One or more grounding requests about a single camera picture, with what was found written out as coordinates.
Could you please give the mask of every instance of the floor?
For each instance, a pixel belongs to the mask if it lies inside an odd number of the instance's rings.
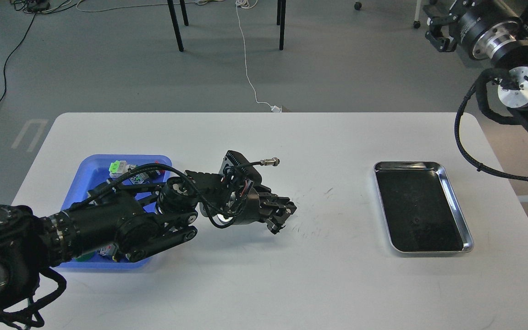
[[[88,0],[80,7],[159,3]],[[414,0],[362,3],[356,11],[353,0],[288,0],[283,51],[278,50],[276,1],[260,0],[255,8],[240,10],[258,99],[287,111],[456,111],[490,63],[471,61],[462,51],[436,52],[424,38],[423,13],[423,27],[411,27]],[[517,13],[524,8],[522,1],[507,3]],[[60,0],[52,0],[52,6],[58,4]],[[176,10],[182,22],[180,8]],[[8,90],[0,104],[0,204],[12,203],[62,113],[270,111],[255,103],[245,77],[233,1],[188,4],[187,11],[190,26],[181,26],[182,53],[167,6],[101,13],[71,8],[35,18],[6,71]],[[0,1],[0,96],[3,64],[31,19]],[[491,105],[499,107],[498,102]],[[468,112],[478,119],[503,169],[528,175],[524,130],[489,121],[473,103]],[[512,183],[517,195],[528,196],[528,183]],[[528,202],[522,206],[528,214]]]

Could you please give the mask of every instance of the table leg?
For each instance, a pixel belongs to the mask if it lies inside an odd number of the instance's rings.
[[[276,25],[281,24],[281,0],[278,0],[276,4]]]
[[[168,10],[170,11],[170,19],[172,19],[172,27],[174,27],[174,35],[176,36],[176,43],[178,44],[178,50],[184,51],[182,46],[181,31],[178,29],[178,21],[176,20],[176,12],[174,11],[174,2],[167,0]]]
[[[182,21],[185,23],[185,27],[189,26],[189,19],[187,17],[187,6],[185,6],[185,0],[179,0],[182,11]]]
[[[280,0],[280,46],[279,50],[285,48],[285,16],[286,16],[286,0]]]

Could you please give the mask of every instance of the metal tray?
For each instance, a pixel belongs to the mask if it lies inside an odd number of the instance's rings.
[[[434,257],[472,250],[472,235],[442,165],[382,161],[374,165],[374,176],[396,251]]]

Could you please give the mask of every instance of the cable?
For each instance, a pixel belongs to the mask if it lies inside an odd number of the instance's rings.
[[[32,17],[32,21],[30,22],[30,25],[28,25],[27,27],[27,30],[26,30],[26,33],[23,34],[23,38],[20,40],[19,44],[17,44],[17,46],[15,46],[15,48],[13,48],[13,50],[9,53],[8,57],[5,59],[5,63],[4,63],[4,93],[2,94],[1,98],[0,98],[0,103],[1,101],[4,99],[4,97],[6,96],[7,94],[7,76],[6,76],[6,67],[7,67],[7,63],[9,61],[9,58],[11,57],[11,55],[17,50],[17,48],[19,48],[19,46],[21,46],[21,44],[23,43],[24,40],[26,40],[26,36],[28,35],[28,32],[30,31],[30,28],[32,27],[32,24],[34,23],[34,19],[36,18],[36,15],[34,15]]]
[[[56,7],[56,8],[53,8],[53,9],[47,9],[45,11],[41,11],[40,13],[52,13],[54,11],[56,11],[56,9],[59,9],[60,7],[63,7],[63,6],[68,6],[69,3],[71,3],[72,0],[66,0],[65,2],[61,3],[60,6]]]
[[[86,0],[79,0],[79,2],[76,4],[76,7],[77,7],[78,11],[80,11],[80,12],[106,12],[106,11],[112,11],[112,10],[115,10],[115,9],[124,9],[124,8],[168,6],[168,4],[134,5],[134,6],[122,6],[122,7],[115,7],[115,8],[99,9],[99,10],[96,10],[96,11],[88,11],[88,10],[84,10],[84,9],[80,9],[79,8],[79,4],[81,4],[82,2],[85,2],[85,1]],[[205,5],[205,4],[199,4],[199,0],[196,0],[194,2],[185,2],[185,4],[197,4],[199,6]]]
[[[205,6],[206,4],[210,3],[210,2],[223,2],[225,0],[195,0],[195,4],[197,4],[197,6]]]
[[[466,96],[463,98],[463,101],[462,101],[461,105],[459,106],[459,109],[457,109],[455,122],[453,123],[453,133],[455,135],[455,142],[457,144],[457,148],[459,149],[459,152],[462,154],[463,158],[465,158],[467,160],[468,163],[470,163],[471,165],[476,167],[477,171],[482,171],[482,172],[487,173],[489,175],[493,175],[493,176],[497,176],[497,177],[501,177],[501,178],[509,178],[509,179],[513,179],[513,180],[520,180],[520,181],[527,181],[528,182],[528,177],[511,175],[509,173],[505,173],[505,172],[493,169],[492,167],[488,167],[488,166],[484,165],[483,163],[480,163],[480,161],[477,161],[476,159],[474,159],[465,150],[465,148],[463,147],[463,145],[461,143],[461,140],[460,140],[460,137],[459,137],[459,125],[460,125],[460,121],[461,121],[462,115],[463,115],[463,113],[464,113],[464,111],[466,109],[466,105],[468,104],[468,101],[470,100],[472,95],[474,95],[476,93],[476,90],[477,90],[476,83],[474,83],[474,84],[472,84],[472,86],[468,90]]]
[[[216,207],[213,204],[211,204],[203,196],[203,194],[201,194],[201,192],[199,191],[197,186],[195,186],[193,181],[188,176],[186,176],[183,172],[175,169],[174,167],[170,167],[169,165],[158,164],[158,163],[140,165],[140,166],[134,168],[133,170],[130,170],[127,173],[124,173],[120,177],[118,177],[115,180],[113,180],[111,183],[107,184],[107,186],[105,186],[104,188],[100,189],[99,192],[97,192],[96,194],[91,195],[90,197],[86,198],[85,200],[83,200],[83,201],[81,201],[79,203],[73,204],[71,207],[68,208],[68,210],[69,211],[74,211],[75,209],[79,209],[80,207],[84,207],[84,206],[88,205],[90,202],[96,200],[97,198],[105,195],[108,192],[111,192],[115,186],[117,186],[121,182],[126,181],[130,177],[134,177],[136,175],[139,175],[140,173],[145,173],[145,172],[154,171],[154,170],[170,171],[170,172],[175,173],[176,175],[180,176],[180,178],[185,180],[185,182],[197,193],[197,197],[199,197],[199,200],[201,200],[201,202],[203,204],[207,205],[208,207],[210,207],[212,209],[217,209],[218,213],[222,213],[222,215],[224,215],[226,217],[235,217],[236,215],[239,215],[241,213],[241,211],[237,211],[237,212],[234,212],[234,213],[227,212],[227,211],[222,211],[221,209],[219,209],[219,207]]]
[[[252,86],[252,90],[254,91],[254,98],[256,99],[256,103],[260,104],[260,103],[265,103],[267,104],[271,109],[272,109],[272,105],[268,102],[260,102],[258,101],[258,96],[256,94],[256,88],[254,88],[254,85],[252,84],[252,82],[250,81],[250,77],[248,77],[248,55],[246,54],[246,37],[243,35],[243,30],[242,30],[242,23],[239,19],[239,8],[240,6],[236,6],[235,7],[235,13],[237,14],[237,24],[239,25],[239,31],[242,33],[242,39],[243,39],[243,62],[245,63],[246,65],[246,78],[247,78],[247,82],[250,84],[250,86]]]
[[[252,9],[258,4],[258,0],[254,2],[253,5],[250,6],[250,0],[235,0],[235,5],[237,7],[241,7],[243,9]]]

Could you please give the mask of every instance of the black cable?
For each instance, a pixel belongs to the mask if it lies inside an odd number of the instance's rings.
[[[52,268],[44,268],[40,270],[42,276],[47,277],[57,284],[56,290],[45,295],[44,297],[38,299],[34,302],[33,297],[29,298],[28,306],[24,309],[17,312],[6,312],[0,309],[0,322],[3,322],[7,326],[16,328],[17,330],[22,330],[20,326],[14,324],[13,322],[19,322],[27,326],[35,326],[36,328],[41,328],[44,326],[44,319],[40,315],[40,309],[43,309],[58,297],[61,296],[66,290],[66,280],[65,278],[54,271]]]
[[[520,180],[520,181],[528,182],[528,177],[511,175],[509,173],[498,171],[496,169],[493,169],[492,167],[488,167],[484,165],[483,163],[480,163],[480,161],[477,161],[476,159],[474,159],[463,147],[460,137],[459,137],[459,125],[460,125],[462,115],[466,109],[466,105],[468,104],[468,101],[470,100],[472,95],[476,93],[476,90],[477,90],[476,83],[474,83],[468,90],[466,96],[463,98],[463,101],[461,105],[459,106],[459,109],[457,109],[457,114],[455,116],[455,122],[453,124],[453,133],[455,135],[455,142],[457,144],[457,148],[459,149],[459,152],[462,154],[463,158],[467,160],[468,163],[476,167],[477,171],[482,171],[484,173],[488,173],[489,175],[493,175],[493,176],[497,176],[501,178],[509,178],[512,180]]]
[[[241,210],[237,211],[235,213],[222,211],[218,207],[216,207],[213,204],[211,204],[203,196],[203,194],[201,194],[201,192],[199,191],[197,186],[195,186],[193,181],[187,175],[185,175],[183,172],[175,169],[174,167],[170,167],[169,165],[158,164],[158,163],[150,163],[150,164],[140,165],[140,166],[134,168],[133,170],[128,171],[128,173],[124,173],[120,177],[118,177],[115,180],[113,180],[111,183],[107,184],[107,186],[105,186],[104,188],[100,189],[99,192],[97,192],[96,194],[91,195],[90,197],[88,197],[87,199],[83,200],[82,202],[73,204],[71,207],[68,208],[68,211],[74,211],[75,209],[79,209],[80,207],[84,207],[84,206],[88,205],[90,202],[96,200],[97,198],[105,195],[106,193],[111,192],[113,190],[113,188],[115,188],[118,184],[120,184],[121,182],[126,181],[127,179],[129,179],[131,177],[139,175],[140,173],[145,173],[145,172],[155,171],[155,170],[170,171],[170,172],[175,173],[176,175],[180,176],[180,178],[185,180],[185,182],[188,183],[188,185],[195,191],[195,193],[197,193],[197,196],[199,197],[199,199],[201,200],[201,202],[203,204],[207,205],[208,207],[210,207],[212,209],[217,209],[220,213],[222,213],[222,215],[224,215],[226,217],[235,217],[236,215],[239,215],[241,213]]]
[[[23,34],[23,38],[21,39],[19,44],[17,44],[17,46],[15,46],[15,48],[9,53],[8,57],[5,59],[5,63],[4,63],[4,93],[2,94],[2,96],[0,98],[0,103],[1,103],[1,101],[4,99],[4,97],[7,94],[7,76],[6,76],[7,62],[9,61],[9,58],[11,57],[11,55],[17,50],[17,48],[19,48],[19,46],[21,46],[23,41],[26,40],[26,36],[28,35],[28,32],[30,31],[30,28],[32,27],[32,24],[34,23],[34,19],[35,18],[36,18],[36,15],[34,15],[32,17],[32,21],[30,22],[30,25],[28,25],[26,33]]]

